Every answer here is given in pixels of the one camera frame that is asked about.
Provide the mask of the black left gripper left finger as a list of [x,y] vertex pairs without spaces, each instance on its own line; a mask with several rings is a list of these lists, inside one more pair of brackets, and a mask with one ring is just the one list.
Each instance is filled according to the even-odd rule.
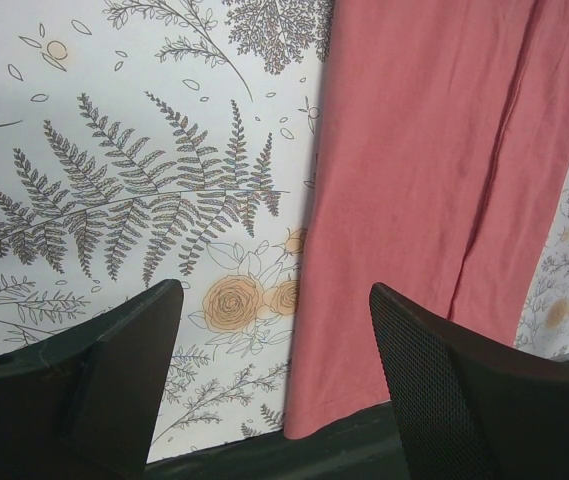
[[141,479],[180,324],[164,280],[0,355],[0,479]]

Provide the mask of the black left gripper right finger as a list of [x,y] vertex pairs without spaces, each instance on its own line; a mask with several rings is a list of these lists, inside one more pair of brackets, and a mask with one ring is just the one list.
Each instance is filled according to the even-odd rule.
[[443,319],[385,284],[375,340],[414,479],[569,479],[569,364]]

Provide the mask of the pink t shirt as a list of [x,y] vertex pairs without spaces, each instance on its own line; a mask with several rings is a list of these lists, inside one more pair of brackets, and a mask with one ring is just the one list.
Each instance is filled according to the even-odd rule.
[[569,166],[569,1],[339,1],[284,433],[389,398],[382,282],[511,345]]

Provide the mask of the floral patterned table mat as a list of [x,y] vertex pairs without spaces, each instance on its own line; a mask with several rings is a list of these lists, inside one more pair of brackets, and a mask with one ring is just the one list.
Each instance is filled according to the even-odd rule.
[[[0,354],[185,289],[150,461],[284,431],[339,1],[0,1]],[[569,166],[509,346],[569,352]]]

